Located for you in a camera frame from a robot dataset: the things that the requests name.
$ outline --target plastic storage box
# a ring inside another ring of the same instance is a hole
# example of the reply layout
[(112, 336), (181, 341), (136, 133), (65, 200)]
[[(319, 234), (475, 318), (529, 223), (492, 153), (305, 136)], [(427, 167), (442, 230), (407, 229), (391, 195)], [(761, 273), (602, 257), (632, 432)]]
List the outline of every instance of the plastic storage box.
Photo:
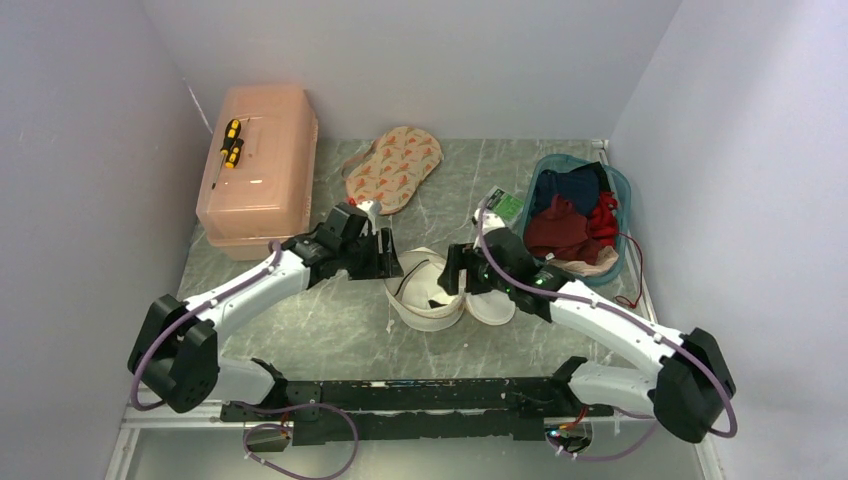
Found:
[[(241, 122), (244, 146), (238, 165), (222, 168), (224, 130), (234, 118)], [(300, 87), (231, 88), (212, 135), (197, 200), (209, 243), (233, 260), (258, 260), (268, 255), (270, 240), (306, 231), (317, 138), (315, 113)]]
[[(524, 211), (521, 212), (521, 217), (516, 222), (516, 233), (524, 238), (524, 231), (527, 229), (527, 224), (530, 223), (528, 210), (530, 205), (533, 205), (533, 196), (536, 191), (536, 180), (539, 175), (545, 170), (553, 170), (555, 172), (570, 172), (577, 167), (582, 167), (588, 164), (586, 160), (581, 160), (571, 155), (553, 154), (539, 160), (536, 164), (536, 170), (533, 172), (533, 180), (530, 182), (530, 189), (527, 191), (527, 198), (524, 201)], [(618, 221), (618, 230), (627, 233), (627, 219), (630, 215), (630, 182), (618, 170), (604, 165), (604, 170), (610, 179), (610, 187), (618, 200), (618, 208), (615, 210), (615, 218)], [(605, 274), (593, 277), (581, 277), (580, 280), (586, 285), (597, 286), (609, 283), (618, 276), (621, 269), (624, 267), (625, 256), (625, 241), (627, 239), (618, 235), (615, 239), (615, 251), (618, 252), (618, 261)]]

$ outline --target oven mitt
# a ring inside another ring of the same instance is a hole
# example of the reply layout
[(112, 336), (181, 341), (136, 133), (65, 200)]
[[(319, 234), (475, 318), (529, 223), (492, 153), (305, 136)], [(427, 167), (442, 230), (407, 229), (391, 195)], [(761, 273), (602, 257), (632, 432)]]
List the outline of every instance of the oven mitt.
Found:
[(374, 140), (367, 152), (342, 165), (347, 195), (356, 203), (378, 201), (380, 214), (391, 215), (406, 206), (442, 158), (441, 145), (429, 133), (415, 127), (393, 128)]

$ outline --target clothing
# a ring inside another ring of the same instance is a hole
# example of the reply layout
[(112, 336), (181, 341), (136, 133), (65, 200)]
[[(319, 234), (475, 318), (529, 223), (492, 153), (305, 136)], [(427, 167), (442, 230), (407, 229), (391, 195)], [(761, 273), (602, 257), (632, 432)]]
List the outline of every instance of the clothing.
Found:
[(590, 265), (580, 260), (565, 261), (558, 258), (548, 260), (548, 265), (553, 265), (557, 268), (565, 270), (569, 273), (574, 273), (583, 277), (594, 277), (607, 273), (618, 261), (618, 253), (613, 247), (604, 247), (598, 252), (598, 258), (595, 265)]
[(583, 170), (589, 170), (598, 177), (598, 187), (600, 187), (602, 192), (611, 192), (612, 187), (609, 183), (609, 176), (607, 176), (607, 171), (604, 170), (604, 166), (601, 162), (592, 162), (583, 165), (582, 167), (577, 167), (572, 172), (580, 172)]
[(618, 236), (618, 220), (612, 211), (618, 208), (618, 201), (612, 192), (601, 192), (598, 205), (589, 215), (589, 236), (605, 247), (615, 247)]
[(555, 195), (572, 202), (580, 215), (589, 216), (598, 204), (600, 193), (598, 176), (591, 170), (565, 173), (543, 170), (536, 179), (530, 216), (535, 217), (550, 208)]
[(552, 253), (560, 260), (581, 260), (592, 265), (603, 248), (590, 235), (589, 219), (559, 194), (553, 197), (550, 208), (530, 220), (524, 231), (524, 245), (536, 257)]

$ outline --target navy cloth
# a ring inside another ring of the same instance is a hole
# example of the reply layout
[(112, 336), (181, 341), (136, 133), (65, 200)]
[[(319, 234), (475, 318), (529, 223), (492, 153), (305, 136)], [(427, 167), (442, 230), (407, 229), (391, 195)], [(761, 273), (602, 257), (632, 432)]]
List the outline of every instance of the navy cloth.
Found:
[(581, 170), (591, 170), (595, 172), (595, 175), (598, 177), (598, 185), (601, 187), (602, 192), (611, 192), (612, 188), (610, 188), (609, 177), (607, 176), (607, 171), (604, 170), (604, 166), (601, 165), (601, 162), (592, 162), (583, 165), (582, 167), (577, 167), (572, 172), (579, 172)]
[(556, 195), (570, 201), (577, 213), (588, 217), (598, 205), (601, 195), (598, 175), (589, 169), (565, 173), (543, 170), (536, 180), (530, 216), (535, 217), (551, 208)]

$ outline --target yellow screwdriver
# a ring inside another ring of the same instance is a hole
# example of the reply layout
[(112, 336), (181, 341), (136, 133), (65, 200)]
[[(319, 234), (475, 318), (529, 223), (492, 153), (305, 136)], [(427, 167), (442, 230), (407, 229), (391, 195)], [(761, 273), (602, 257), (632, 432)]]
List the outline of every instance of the yellow screwdriver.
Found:
[(238, 159), (241, 158), (241, 149), (244, 147), (244, 140), (237, 138), (236, 143), (233, 145), (233, 148), (230, 149), (230, 154), (227, 156), (227, 161), (224, 162), (224, 166), (227, 168), (236, 168), (238, 165)]
[[(227, 123), (227, 127), (224, 129), (224, 143), (221, 145), (221, 163), (218, 164), (218, 171), (215, 173), (215, 181), (212, 182), (212, 188), (215, 188), (215, 185), (218, 184), (218, 177), (221, 175), (221, 165), (227, 161), (228, 155), (230, 155), (231, 150), (236, 145), (240, 139), (238, 138), (239, 133), (241, 133), (241, 122), (238, 119), (234, 118)], [(236, 163), (238, 163), (239, 155), (236, 155)]]

